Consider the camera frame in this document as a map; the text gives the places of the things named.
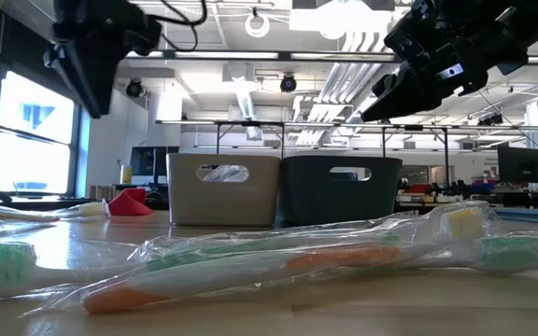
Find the wooden table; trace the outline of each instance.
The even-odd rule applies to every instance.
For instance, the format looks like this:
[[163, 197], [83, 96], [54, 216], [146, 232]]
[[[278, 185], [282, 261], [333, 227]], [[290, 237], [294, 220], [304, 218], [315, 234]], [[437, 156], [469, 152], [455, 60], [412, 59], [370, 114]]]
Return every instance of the wooden table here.
[[[195, 236], [218, 231], [224, 230], [170, 230], [167, 213], [157, 212], [104, 223], [61, 223], [14, 239], [36, 244], [43, 266], [63, 267], [71, 264], [67, 252], [75, 240], [141, 244], [168, 232]], [[125, 252], [131, 249], [127, 245]], [[349, 277], [163, 303], [127, 314], [64, 312], [18, 318], [43, 300], [34, 296], [0, 301], [0, 335], [538, 335], [538, 273], [495, 277], [442, 270]]]

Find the white wall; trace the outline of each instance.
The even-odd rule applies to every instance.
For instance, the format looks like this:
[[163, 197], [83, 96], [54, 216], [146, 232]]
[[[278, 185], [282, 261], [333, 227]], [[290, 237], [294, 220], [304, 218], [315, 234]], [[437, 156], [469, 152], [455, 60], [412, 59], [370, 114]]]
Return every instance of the white wall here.
[[[264, 132], [264, 138], [276, 139], [271, 131]], [[222, 146], [262, 146], [262, 142], [247, 142], [243, 138], [243, 133], [228, 133], [221, 138]], [[194, 148], [195, 139], [198, 139], [199, 146], [214, 146], [216, 135], [213, 133], [183, 133], [180, 138], [180, 152], [215, 154], [214, 148]], [[220, 154], [231, 155], [269, 155], [280, 157], [280, 149], [230, 149], [221, 148]], [[338, 156], [364, 156], [380, 157], [381, 149], [375, 151], [359, 150], [286, 150], [286, 157], [293, 155], [338, 155]], [[443, 151], [439, 152], [393, 152], [388, 151], [388, 157], [403, 160], [405, 165], [445, 165]], [[454, 166], [456, 179], [463, 179], [466, 183], [471, 183], [472, 177], [482, 176], [483, 171], [490, 170], [492, 165], [497, 165], [497, 154], [495, 153], [450, 153], [449, 164]]]
[[88, 156], [86, 172], [78, 174], [77, 196], [87, 195], [90, 186], [119, 183], [120, 164], [130, 164], [132, 147], [179, 145], [179, 126], [155, 124], [158, 97], [149, 101], [150, 112], [114, 90], [109, 115], [83, 123]]

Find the toothbrush head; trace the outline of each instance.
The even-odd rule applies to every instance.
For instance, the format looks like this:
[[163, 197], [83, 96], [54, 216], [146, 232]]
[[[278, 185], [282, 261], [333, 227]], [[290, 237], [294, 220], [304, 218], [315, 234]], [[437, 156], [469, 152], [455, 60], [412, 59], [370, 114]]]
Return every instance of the toothbrush head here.
[[485, 273], [514, 274], [538, 270], [538, 237], [506, 236], [480, 239], [479, 269]]
[[485, 233], [483, 210], [467, 208], [442, 216], [444, 231], [453, 239], [478, 239]]
[[0, 242], [0, 298], [30, 289], [36, 254], [32, 245]]

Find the camera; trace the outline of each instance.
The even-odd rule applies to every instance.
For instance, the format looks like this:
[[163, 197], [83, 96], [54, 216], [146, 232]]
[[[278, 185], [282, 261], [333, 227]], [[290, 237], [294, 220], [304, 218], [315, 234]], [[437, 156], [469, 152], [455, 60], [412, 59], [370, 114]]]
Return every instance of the camera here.
[[294, 75], [292, 74], [286, 74], [284, 75], [284, 78], [281, 80], [281, 85], [279, 86], [282, 92], [290, 93], [292, 91], [296, 90], [296, 79], [294, 79]]
[[128, 87], [126, 87], [126, 94], [132, 98], [140, 98], [147, 95], [147, 90], [142, 87], [142, 79], [130, 79], [130, 84], [128, 84]]

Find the plastic wrapper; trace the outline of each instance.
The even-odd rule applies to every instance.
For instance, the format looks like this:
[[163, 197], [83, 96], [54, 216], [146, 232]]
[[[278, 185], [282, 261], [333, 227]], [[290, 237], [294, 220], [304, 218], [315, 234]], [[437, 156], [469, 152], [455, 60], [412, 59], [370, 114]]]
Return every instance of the plastic wrapper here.
[[248, 169], [238, 165], [221, 165], [203, 180], [206, 182], [244, 182], [248, 180]]
[[55, 296], [29, 314], [91, 314], [415, 268], [538, 271], [538, 232], [507, 231], [486, 203], [441, 206], [428, 215], [188, 239], [159, 237], [127, 257], [127, 272]]
[[49, 228], [59, 220], [109, 216], [109, 207], [105, 200], [55, 211], [21, 211], [0, 206], [0, 238]]
[[64, 255], [51, 246], [0, 241], [0, 298], [66, 290], [126, 273], [142, 265], [128, 260], [135, 245], [99, 241], [72, 242]]

